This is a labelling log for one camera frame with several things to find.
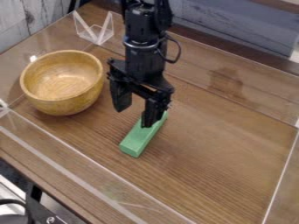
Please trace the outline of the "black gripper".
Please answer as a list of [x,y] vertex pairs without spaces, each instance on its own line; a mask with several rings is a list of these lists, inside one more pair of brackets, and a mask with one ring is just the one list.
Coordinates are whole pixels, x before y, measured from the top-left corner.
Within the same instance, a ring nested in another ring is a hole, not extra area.
[[146,99],[142,127],[151,128],[162,120],[174,93],[165,78],[167,41],[154,43],[125,42],[126,59],[110,59],[109,79],[113,103],[118,112],[133,105],[133,94]]

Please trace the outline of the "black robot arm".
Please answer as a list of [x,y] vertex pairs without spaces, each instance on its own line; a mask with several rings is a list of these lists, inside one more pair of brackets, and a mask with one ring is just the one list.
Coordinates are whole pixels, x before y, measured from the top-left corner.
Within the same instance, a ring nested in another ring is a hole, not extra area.
[[167,46],[174,38],[167,30],[174,24],[169,0],[122,0],[126,25],[125,59],[110,59],[110,91],[117,111],[133,105],[133,96],[145,99],[142,126],[150,128],[163,118],[174,94],[174,86],[165,78],[165,68],[178,58],[167,57]]

